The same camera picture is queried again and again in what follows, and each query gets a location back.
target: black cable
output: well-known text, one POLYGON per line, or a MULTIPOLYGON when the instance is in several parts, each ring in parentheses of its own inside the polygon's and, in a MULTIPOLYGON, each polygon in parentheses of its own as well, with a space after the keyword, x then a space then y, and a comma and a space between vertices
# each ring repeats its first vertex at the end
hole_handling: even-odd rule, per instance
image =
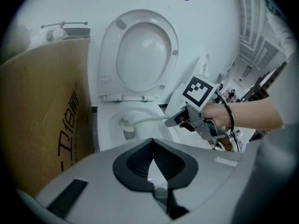
POLYGON ((222 98, 222 96, 220 94, 218 94, 218 90, 215 91, 215 94, 218 96, 218 98, 223 102, 225 108, 227 109, 228 111, 228 114, 230 116, 230 120, 231 120, 231 128, 230 128, 230 134, 233 136, 234 138, 234 141, 237 145, 237 149, 238 149, 238 152, 240 153, 240 149, 239 149, 239 144, 238 144, 238 141, 237 141, 237 138, 235 137, 235 132, 234 132, 234 128, 235 128, 235 120, 234 120, 234 117, 233 117, 233 112, 232 110, 230 109, 229 105, 224 101, 224 99, 222 98))

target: black rubber pad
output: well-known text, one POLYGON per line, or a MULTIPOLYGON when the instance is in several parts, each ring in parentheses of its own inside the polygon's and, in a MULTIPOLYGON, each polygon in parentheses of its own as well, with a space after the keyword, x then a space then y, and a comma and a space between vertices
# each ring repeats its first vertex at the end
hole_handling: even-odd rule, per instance
POLYGON ((159 140, 148 139, 119 155, 113 162, 113 173, 132 191, 154 193, 153 184, 147 180, 153 160, 169 189, 187 187, 198 171, 198 164, 190 155, 159 140))
POLYGON ((87 184, 88 182, 86 181, 75 179, 62 191, 47 209, 54 215, 62 219, 65 218, 87 184))

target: hand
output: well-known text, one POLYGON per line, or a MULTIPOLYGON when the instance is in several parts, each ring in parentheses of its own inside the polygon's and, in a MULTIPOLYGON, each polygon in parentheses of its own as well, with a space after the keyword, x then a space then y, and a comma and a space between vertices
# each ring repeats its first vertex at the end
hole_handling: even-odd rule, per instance
POLYGON ((225 106, 216 103, 208 103, 203 109, 205 119, 211 119, 216 126, 231 126, 231 120, 225 106))

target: white hose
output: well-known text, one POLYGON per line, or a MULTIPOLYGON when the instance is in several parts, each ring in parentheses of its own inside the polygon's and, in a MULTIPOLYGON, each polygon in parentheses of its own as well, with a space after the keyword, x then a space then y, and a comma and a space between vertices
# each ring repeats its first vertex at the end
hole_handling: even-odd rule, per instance
POLYGON ((172 116, 156 116, 156 117, 150 117, 150 118, 146 118, 146 119, 141 119, 139 121, 136 121, 134 123, 131 124, 131 126, 135 126, 138 125, 140 123, 146 122, 146 121, 151 121, 151 120, 159 120, 159 119, 170 119, 172 116))

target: cardboard box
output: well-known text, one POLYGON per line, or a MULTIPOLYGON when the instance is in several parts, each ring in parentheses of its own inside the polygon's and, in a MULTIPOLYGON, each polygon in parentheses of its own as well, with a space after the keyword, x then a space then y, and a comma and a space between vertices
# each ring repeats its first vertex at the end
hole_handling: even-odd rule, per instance
POLYGON ((89 39, 44 45, 0 66, 0 148, 31 196, 93 153, 89 39))

